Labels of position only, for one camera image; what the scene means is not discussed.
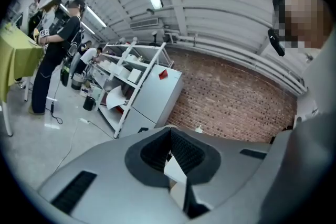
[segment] white table leg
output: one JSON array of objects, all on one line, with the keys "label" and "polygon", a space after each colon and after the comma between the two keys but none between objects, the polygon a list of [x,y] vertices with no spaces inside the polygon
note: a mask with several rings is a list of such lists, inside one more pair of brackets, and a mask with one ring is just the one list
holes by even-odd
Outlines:
[{"label": "white table leg", "polygon": [[2,110],[4,113],[4,119],[5,119],[5,126],[6,126],[6,130],[7,130],[7,134],[9,136],[13,135],[13,131],[11,129],[11,125],[9,124],[9,117],[8,117],[8,107],[7,107],[7,103],[5,103],[4,101],[2,102]]},{"label": "white table leg", "polygon": [[30,77],[27,77],[26,88],[25,88],[25,101],[28,101],[29,86],[30,86]]}]

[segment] concrete floor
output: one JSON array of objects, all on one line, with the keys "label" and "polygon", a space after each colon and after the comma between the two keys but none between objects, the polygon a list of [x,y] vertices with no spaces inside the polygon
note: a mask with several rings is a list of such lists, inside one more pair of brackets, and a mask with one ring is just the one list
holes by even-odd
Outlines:
[{"label": "concrete floor", "polygon": [[[54,97],[58,82],[59,70],[53,74],[48,96]],[[54,116],[63,119],[62,125],[47,110],[43,116],[29,114],[30,97],[31,92],[28,102],[25,102],[24,90],[18,85],[11,86],[7,103],[14,135],[7,135],[0,111],[0,142],[2,154],[13,173],[37,189],[68,153],[74,133],[72,150],[61,167],[91,147],[111,140],[94,125],[78,121],[79,118],[95,123],[110,136],[113,136],[113,130],[100,112],[83,109],[85,98],[71,88],[70,81],[67,87],[60,84],[56,95],[58,102],[55,103]]]}]

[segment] white paper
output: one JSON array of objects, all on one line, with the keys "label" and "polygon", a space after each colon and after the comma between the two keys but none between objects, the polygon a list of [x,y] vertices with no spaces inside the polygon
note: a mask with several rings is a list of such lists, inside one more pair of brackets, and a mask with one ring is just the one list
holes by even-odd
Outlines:
[{"label": "white paper", "polygon": [[121,86],[111,90],[106,97],[107,109],[115,108],[116,106],[126,103],[126,97],[122,94]]}]

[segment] black vent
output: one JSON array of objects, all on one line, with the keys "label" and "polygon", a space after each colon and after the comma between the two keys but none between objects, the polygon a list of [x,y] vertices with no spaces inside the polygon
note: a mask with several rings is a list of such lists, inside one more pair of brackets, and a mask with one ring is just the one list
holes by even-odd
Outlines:
[{"label": "black vent", "polygon": [[264,159],[267,155],[265,152],[253,151],[247,148],[241,150],[239,153],[246,155],[246,156],[250,156],[252,158],[257,158],[257,159]]},{"label": "black vent", "polygon": [[220,154],[212,146],[169,127],[132,145],[126,152],[125,164],[143,184],[169,189],[169,179],[163,174],[169,152],[191,185],[209,182],[221,165]]},{"label": "black vent", "polygon": [[175,132],[171,132],[172,154],[185,174],[200,165],[204,160],[204,151]]},{"label": "black vent", "polygon": [[170,148],[170,133],[166,132],[142,149],[141,158],[155,170],[163,172]]},{"label": "black vent", "polygon": [[51,202],[53,206],[66,214],[74,209],[97,175],[82,171],[69,185]]}]

